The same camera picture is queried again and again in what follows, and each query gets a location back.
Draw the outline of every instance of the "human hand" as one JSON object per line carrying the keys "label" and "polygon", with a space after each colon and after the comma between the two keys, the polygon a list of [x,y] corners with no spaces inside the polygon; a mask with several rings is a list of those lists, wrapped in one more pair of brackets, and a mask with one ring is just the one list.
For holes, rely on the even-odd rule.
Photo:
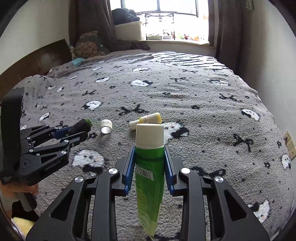
{"label": "human hand", "polygon": [[2,185],[0,182],[0,189],[1,189],[2,195],[8,199],[16,198],[17,192],[23,192],[23,193],[29,192],[34,196],[37,196],[38,188],[39,188],[38,184],[34,186],[27,186],[26,184],[21,182],[12,182],[6,185]]}

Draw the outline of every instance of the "dark clothing pile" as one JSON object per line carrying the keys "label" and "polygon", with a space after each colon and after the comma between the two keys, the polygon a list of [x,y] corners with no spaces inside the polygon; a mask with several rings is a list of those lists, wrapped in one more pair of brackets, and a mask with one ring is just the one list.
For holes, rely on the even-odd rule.
{"label": "dark clothing pile", "polygon": [[135,11],[127,8],[117,8],[112,10],[112,17],[114,25],[140,21],[140,18],[137,17]]}

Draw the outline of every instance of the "white wall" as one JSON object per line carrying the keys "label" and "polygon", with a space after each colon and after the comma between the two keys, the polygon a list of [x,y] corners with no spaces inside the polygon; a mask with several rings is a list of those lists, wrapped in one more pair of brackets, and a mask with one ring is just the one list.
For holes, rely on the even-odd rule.
{"label": "white wall", "polygon": [[0,37],[0,74],[29,53],[61,39],[69,43],[70,0],[29,0]]}
{"label": "white wall", "polygon": [[296,140],[296,37],[268,0],[244,9],[239,75],[259,92],[282,134]]}

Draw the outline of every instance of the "roll of tape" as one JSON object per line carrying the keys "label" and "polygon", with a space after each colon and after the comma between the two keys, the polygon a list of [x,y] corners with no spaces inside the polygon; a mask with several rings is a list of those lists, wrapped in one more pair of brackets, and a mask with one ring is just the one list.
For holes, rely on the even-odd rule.
{"label": "roll of tape", "polygon": [[100,122],[100,130],[103,134],[109,134],[113,130],[112,122],[110,120],[102,120]]}

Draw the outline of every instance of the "bed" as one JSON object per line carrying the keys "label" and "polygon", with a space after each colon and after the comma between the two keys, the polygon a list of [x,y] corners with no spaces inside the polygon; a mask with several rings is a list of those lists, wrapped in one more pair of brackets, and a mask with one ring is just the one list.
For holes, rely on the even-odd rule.
{"label": "bed", "polygon": [[[225,177],[270,236],[291,214],[290,159],[274,118],[257,91],[213,57],[121,51],[57,66],[17,87],[25,87],[21,129],[95,122],[88,140],[72,148],[69,164],[39,184],[40,213],[75,176],[114,167],[134,145],[129,122],[159,112],[172,156],[201,176]],[[99,131],[103,119],[113,123],[110,134]],[[181,216],[182,198],[165,186],[155,240],[179,240]],[[116,198],[116,218],[118,240],[149,240],[138,221],[134,183],[129,196]]]}

